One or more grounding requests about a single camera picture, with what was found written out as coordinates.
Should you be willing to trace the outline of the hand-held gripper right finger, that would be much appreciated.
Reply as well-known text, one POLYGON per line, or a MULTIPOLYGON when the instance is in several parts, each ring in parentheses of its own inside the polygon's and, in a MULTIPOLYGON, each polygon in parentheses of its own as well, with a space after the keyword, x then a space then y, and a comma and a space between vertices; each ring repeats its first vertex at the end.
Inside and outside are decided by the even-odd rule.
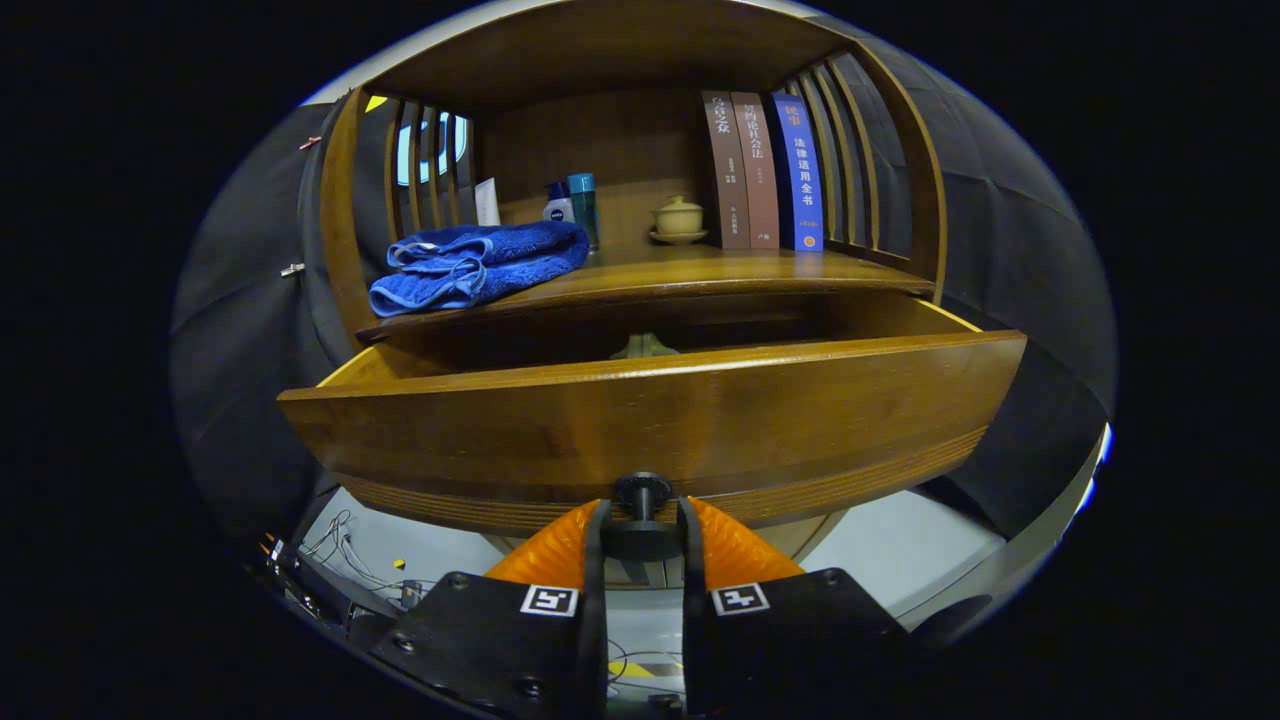
POLYGON ((844 569, 801 569, 694 497, 684 533, 682 664, 692 719, 867 719, 923 652, 844 569))

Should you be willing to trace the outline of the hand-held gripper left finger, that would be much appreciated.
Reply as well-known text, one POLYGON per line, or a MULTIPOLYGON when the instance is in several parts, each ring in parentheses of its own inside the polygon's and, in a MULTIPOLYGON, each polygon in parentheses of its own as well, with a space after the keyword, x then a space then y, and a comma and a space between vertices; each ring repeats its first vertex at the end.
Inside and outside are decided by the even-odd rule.
POLYGON ((451 571, 370 655, 483 719, 603 719, 609 687, 602 528, 588 514, 582 582, 517 583, 451 571))

